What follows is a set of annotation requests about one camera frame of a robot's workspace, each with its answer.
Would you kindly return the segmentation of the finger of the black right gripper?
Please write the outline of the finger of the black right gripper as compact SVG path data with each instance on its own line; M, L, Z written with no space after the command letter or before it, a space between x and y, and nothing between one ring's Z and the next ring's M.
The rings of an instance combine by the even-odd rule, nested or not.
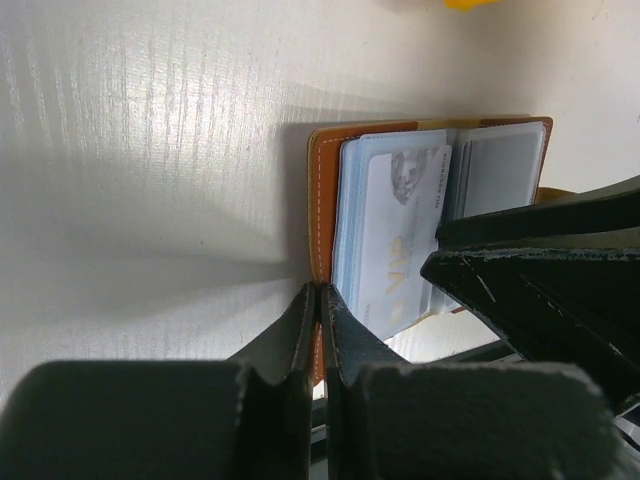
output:
M639 225L639 178L538 204L450 221L436 238L442 248L554 235L589 234Z
M638 249L441 250L421 274L525 359L578 366L617 414L638 405Z

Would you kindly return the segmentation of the white VIP card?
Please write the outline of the white VIP card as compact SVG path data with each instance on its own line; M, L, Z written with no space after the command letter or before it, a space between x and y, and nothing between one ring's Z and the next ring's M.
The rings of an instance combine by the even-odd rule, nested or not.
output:
M380 154L371 159L365 196L356 316L386 340L432 307L420 274L437 248L451 147Z

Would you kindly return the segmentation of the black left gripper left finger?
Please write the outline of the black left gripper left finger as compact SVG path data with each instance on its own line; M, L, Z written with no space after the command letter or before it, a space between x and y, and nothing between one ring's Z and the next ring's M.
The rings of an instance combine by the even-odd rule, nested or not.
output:
M225 360L33 368L1 415L5 479L304 479L316 290Z

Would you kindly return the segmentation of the yellow plastic bin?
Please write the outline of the yellow plastic bin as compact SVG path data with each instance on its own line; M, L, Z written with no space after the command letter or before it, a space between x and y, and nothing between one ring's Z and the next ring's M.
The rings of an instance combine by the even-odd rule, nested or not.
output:
M488 5L498 0L445 0L445 6L457 11L470 11L479 6Z

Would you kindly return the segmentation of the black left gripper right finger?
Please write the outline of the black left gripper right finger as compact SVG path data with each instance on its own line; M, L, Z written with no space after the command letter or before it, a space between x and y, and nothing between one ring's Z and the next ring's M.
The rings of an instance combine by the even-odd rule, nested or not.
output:
M320 291L333 479L621 479L600 388L558 363L412 364Z

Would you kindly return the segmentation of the brown leather card holder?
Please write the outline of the brown leather card holder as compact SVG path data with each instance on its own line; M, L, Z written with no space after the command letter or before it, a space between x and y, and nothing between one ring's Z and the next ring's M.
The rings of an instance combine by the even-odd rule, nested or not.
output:
M441 145L451 147L437 231L451 220L532 204L540 189L552 129L553 121L548 116L507 116L347 124L313 132L308 143L308 231L313 279L319 284L334 285L360 320L356 313L363 217L373 157ZM437 250L440 244L436 231ZM430 311L404 330L427 317L460 310L455 300L430 285Z

